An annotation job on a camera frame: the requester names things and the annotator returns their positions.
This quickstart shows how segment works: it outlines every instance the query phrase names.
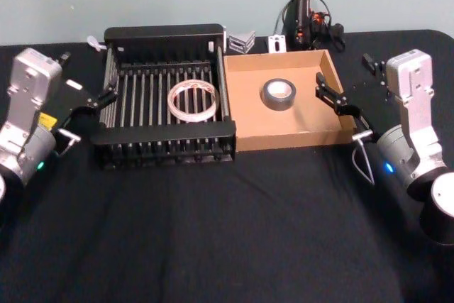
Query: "black table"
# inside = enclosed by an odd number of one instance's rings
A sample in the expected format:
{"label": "black table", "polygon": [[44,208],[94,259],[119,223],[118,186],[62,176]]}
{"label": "black table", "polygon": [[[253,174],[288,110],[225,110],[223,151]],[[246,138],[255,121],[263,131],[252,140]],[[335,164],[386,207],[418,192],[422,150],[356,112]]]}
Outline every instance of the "black table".
{"label": "black table", "polygon": [[[433,58],[433,124],[454,163],[454,40],[436,31],[350,33],[331,52],[345,88],[368,52]],[[84,43],[35,45],[97,92],[103,59]],[[0,103],[23,46],[0,48]],[[258,40],[255,52],[265,51]],[[0,119],[4,107],[0,108]],[[87,134],[90,120],[74,123]],[[454,248],[419,228],[422,205],[372,188],[351,145],[245,153],[235,162],[102,171],[84,142],[29,184],[3,233],[7,302],[452,302]]]}

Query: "roll of tape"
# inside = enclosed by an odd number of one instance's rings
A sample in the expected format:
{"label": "roll of tape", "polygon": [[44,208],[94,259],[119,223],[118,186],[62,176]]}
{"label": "roll of tape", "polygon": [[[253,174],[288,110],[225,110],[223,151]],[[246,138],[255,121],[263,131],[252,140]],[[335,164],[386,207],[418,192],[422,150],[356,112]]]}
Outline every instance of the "roll of tape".
{"label": "roll of tape", "polygon": [[293,106],[297,88],[286,79],[274,78],[265,83],[260,97],[265,106],[272,110],[284,111]]}
{"label": "roll of tape", "polygon": [[6,185],[3,180],[3,177],[1,177],[1,175],[0,175],[0,202],[3,199],[3,197],[5,196],[5,192],[6,192]]}
{"label": "roll of tape", "polygon": [[[201,111],[200,113],[195,114],[190,114],[179,110],[175,106],[175,99],[179,94],[189,89],[201,89],[208,92],[211,95],[211,106],[206,111]],[[211,83],[202,81],[200,79],[188,79],[187,81],[180,82],[173,88],[171,88],[169,94],[167,95],[167,105],[169,107],[169,111],[177,119],[186,122],[202,122],[216,115],[216,111],[219,107],[219,94],[214,85],[212,85]]]}

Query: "metal rod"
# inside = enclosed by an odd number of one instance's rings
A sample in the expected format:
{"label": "metal rod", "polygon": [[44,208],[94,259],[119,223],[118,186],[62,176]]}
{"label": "metal rod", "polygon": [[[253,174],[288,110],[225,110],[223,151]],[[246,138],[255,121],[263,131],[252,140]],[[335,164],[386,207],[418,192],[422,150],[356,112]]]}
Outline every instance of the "metal rod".
{"label": "metal rod", "polygon": [[137,89],[137,74],[134,72],[133,76],[133,93],[131,96],[131,121],[129,122],[130,127],[134,127],[134,115],[135,115],[135,91]]}
{"label": "metal rod", "polygon": [[[115,68],[115,76],[118,76],[118,69]],[[115,86],[115,94],[118,95],[118,88],[120,86],[120,79],[117,77],[116,79],[116,86]],[[112,127],[115,127],[115,123],[116,123],[116,107],[117,107],[117,102],[118,101],[115,101],[113,103],[113,121],[112,121]]]}
{"label": "metal rod", "polygon": [[222,49],[218,46],[218,83],[219,95],[221,96],[221,113],[222,120],[225,116],[230,116],[230,108],[228,106],[226,74],[224,72],[224,59],[222,56]]}
{"label": "metal rod", "polygon": [[[184,71],[184,80],[187,81],[186,71]],[[184,91],[184,111],[189,113],[189,93],[187,90]],[[190,140],[186,140],[186,146],[189,146],[190,143],[191,143]]]}
{"label": "metal rod", "polygon": [[[209,78],[210,83],[213,84],[213,75],[211,73],[211,68],[210,67],[208,68],[208,78]],[[213,122],[216,122],[216,115],[215,114],[213,116]],[[216,146],[218,145],[218,142],[219,142],[219,139],[218,138],[214,138],[214,143],[215,143]]]}
{"label": "metal rod", "polygon": [[143,126],[143,107],[145,102],[145,73],[142,72],[142,87],[140,90],[140,111],[139,111],[139,126]]}
{"label": "metal rod", "polygon": [[[178,84],[179,83],[179,72],[177,72],[177,75],[175,77],[175,84]],[[177,96],[177,108],[179,109],[179,95]]]}
{"label": "metal rod", "polygon": [[[110,65],[109,65],[109,82],[111,81],[112,77],[114,76],[113,73],[114,73],[114,56],[112,55],[111,56],[111,60],[110,60]],[[112,115],[113,115],[113,110],[114,110],[114,104],[109,104],[106,108],[106,123],[107,123],[107,127],[112,127],[111,125],[111,121],[112,121]]]}
{"label": "metal rod", "polygon": [[[201,70],[200,72],[200,79],[202,81],[205,80],[205,72]],[[206,111],[206,92],[204,90],[201,91],[201,110]],[[208,145],[208,138],[205,139],[205,144]]]}
{"label": "metal rod", "polygon": [[152,126],[153,125],[153,99],[154,99],[154,94],[153,92],[155,91],[155,75],[150,72],[150,111],[148,112],[148,125]]}
{"label": "metal rod", "polygon": [[[167,94],[169,93],[169,91],[170,91],[170,72],[167,73]],[[170,116],[169,106],[167,106],[167,124],[171,124],[171,123],[172,123],[172,117]]]}
{"label": "metal rod", "polygon": [[[192,71],[192,79],[197,79],[197,74],[196,74],[195,70]],[[194,113],[197,114],[199,112],[199,101],[197,100],[197,89],[194,88],[192,90],[192,95],[193,95],[192,105],[194,107]],[[197,149],[200,148],[200,139],[199,138],[196,140],[196,147],[197,147]]]}
{"label": "metal rod", "polygon": [[[177,72],[177,74],[175,75],[175,84],[178,84],[179,83],[179,72]],[[179,109],[179,98],[180,98],[180,95],[177,96],[177,108]],[[179,150],[179,147],[181,146],[181,142],[180,140],[177,141],[177,145],[178,145],[178,150]]]}
{"label": "metal rod", "polygon": [[[169,93],[170,91],[170,72],[167,73],[167,91],[166,94]],[[167,125],[172,124],[172,117],[170,116],[170,110],[169,106],[167,105]],[[172,141],[168,141],[167,144],[169,145],[169,152],[170,152],[170,147],[172,146]]]}
{"label": "metal rod", "polygon": [[[107,84],[109,83],[109,77],[111,76],[111,61],[112,61],[112,49],[109,48],[107,51],[106,73],[104,75],[103,89],[105,89],[107,87]],[[107,108],[104,108],[101,110],[101,114],[99,116],[100,122],[103,122],[104,124],[107,124],[106,114],[107,114]]]}
{"label": "metal rod", "polygon": [[[213,75],[211,73],[211,69],[208,71],[208,78],[211,84],[213,84]],[[216,115],[213,116],[213,122],[216,122]]]}
{"label": "metal rod", "polygon": [[159,73],[159,79],[157,83],[157,124],[160,126],[162,125],[162,73]]}
{"label": "metal rod", "polygon": [[123,100],[121,101],[121,120],[120,127],[125,126],[125,111],[126,111],[126,95],[128,93],[128,73],[125,72],[123,81]]}

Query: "brown cardboard tray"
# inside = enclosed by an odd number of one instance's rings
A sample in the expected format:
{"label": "brown cardboard tray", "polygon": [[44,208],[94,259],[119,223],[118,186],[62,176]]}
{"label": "brown cardboard tray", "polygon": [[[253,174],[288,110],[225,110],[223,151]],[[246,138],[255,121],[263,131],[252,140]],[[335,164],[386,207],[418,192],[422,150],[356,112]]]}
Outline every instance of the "brown cardboard tray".
{"label": "brown cardboard tray", "polygon": [[[227,56],[224,61],[238,152],[351,142],[354,120],[337,117],[315,97],[317,72],[343,91],[327,50]],[[294,105],[286,111],[273,111],[260,98],[263,84],[273,78],[288,79],[297,88]]]}

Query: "black basket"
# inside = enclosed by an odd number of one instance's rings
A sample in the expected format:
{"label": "black basket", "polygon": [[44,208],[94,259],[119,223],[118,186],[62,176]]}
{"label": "black basket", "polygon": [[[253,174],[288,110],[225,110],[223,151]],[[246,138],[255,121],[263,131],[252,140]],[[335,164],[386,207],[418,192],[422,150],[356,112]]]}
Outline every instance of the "black basket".
{"label": "black basket", "polygon": [[[217,24],[109,28],[104,86],[117,77],[117,101],[101,112],[92,136],[103,167],[232,160],[231,120],[223,67],[224,30]],[[220,95],[216,115],[205,122],[177,120],[167,109],[170,89],[185,79],[212,83]],[[211,105],[205,92],[188,90],[177,100],[189,113]]]}

